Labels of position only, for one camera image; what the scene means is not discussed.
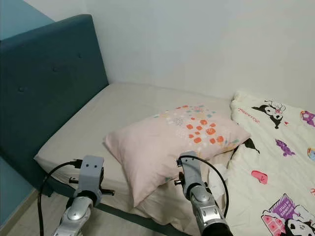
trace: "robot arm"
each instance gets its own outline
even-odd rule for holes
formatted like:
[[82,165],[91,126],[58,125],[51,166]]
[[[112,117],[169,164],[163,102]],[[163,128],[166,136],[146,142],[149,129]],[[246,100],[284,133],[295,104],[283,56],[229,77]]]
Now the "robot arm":
[[102,157],[84,157],[79,180],[69,180],[70,183],[78,183],[78,189],[74,192],[74,199],[68,201],[70,206],[63,213],[53,236],[81,236],[82,227],[89,219],[92,208],[100,203],[102,194],[115,194],[114,190],[100,187],[104,178],[103,162]]
[[201,179],[199,161],[185,156],[196,156],[194,151],[182,153],[177,166],[183,167],[175,185],[181,184],[184,196],[191,202],[202,236],[233,236],[210,189]]

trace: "pink heart print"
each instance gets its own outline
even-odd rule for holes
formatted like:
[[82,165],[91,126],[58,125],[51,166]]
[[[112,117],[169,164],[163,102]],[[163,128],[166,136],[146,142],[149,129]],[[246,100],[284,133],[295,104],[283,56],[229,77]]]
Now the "pink heart print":
[[259,172],[259,171],[252,171],[252,176],[262,184],[267,184],[268,182],[268,176],[265,173]]

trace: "bed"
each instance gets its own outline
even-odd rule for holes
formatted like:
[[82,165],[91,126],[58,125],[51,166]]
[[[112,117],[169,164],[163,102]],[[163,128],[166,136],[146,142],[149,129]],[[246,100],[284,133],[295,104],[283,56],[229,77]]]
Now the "bed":
[[[230,116],[228,100],[147,85],[108,85],[91,15],[6,39],[0,49],[0,154],[15,170],[38,189],[45,171],[58,164],[101,156],[102,187],[116,195],[104,196],[98,208],[166,235],[199,235],[190,202],[172,182],[133,207],[121,165],[101,141],[110,131],[178,104],[203,103]],[[212,163],[227,165],[230,157],[227,152]],[[78,173],[60,169],[44,193],[71,197],[76,186],[68,180]],[[207,173],[203,167],[204,178]]]

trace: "teal wall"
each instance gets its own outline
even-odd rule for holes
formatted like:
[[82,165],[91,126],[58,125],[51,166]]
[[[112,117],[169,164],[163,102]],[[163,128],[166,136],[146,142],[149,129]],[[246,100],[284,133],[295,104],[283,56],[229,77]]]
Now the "teal wall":
[[[0,0],[0,39],[53,22],[22,0]],[[0,225],[3,225],[32,186],[0,157]]]

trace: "black wire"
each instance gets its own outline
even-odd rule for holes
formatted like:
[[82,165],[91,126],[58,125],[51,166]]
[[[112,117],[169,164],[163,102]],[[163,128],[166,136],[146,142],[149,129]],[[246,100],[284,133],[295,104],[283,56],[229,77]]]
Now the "black wire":
[[67,165],[75,165],[77,162],[76,161],[69,161],[69,162],[65,162],[61,165],[58,165],[57,167],[53,168],[45,177],[43,184],[41,185],[40,189],[39,189],[39,193],[37,196],[37,210],[38,210],[38,219],[39,219],[39,234],[40,236],[44,236],[44,222],[43,222],[43,213],[41,211],[41,195],[44,189],[44,186],[48,180],[48,178],[52,175],[53,172],[55,172],[57,169],[63,167],[63,166],[67,166]]
[[196,156],[190,156],[190,155],[180,156],[179,159],[184,158],[184,157],[189,157],[189,158],[192,158],[192,159],[197,159],[199,161],[202,161],[203,163],[206,163],[208,166],[210,166],[212,169],[214,169],[215,172],[217,172],[218,176],[220,177],[220,179],[221,179],[221,181],[223,183],[224,189],[225,189],[226,204],[225,204],[225,210],[224,210],[224,214],[223,215],[224,215],[224,217],[226,217],[227,210],[228,210],[228,204],[229,204],[229,197],[228,197],[228,191],[227,191],[227,187],[226,187],[225,181],[224,181],[222,175],[220,174],[220,172],[213,165],[211,165],[209,162],[207,162],[204,159],[201,159],[201,158],[196,157]]

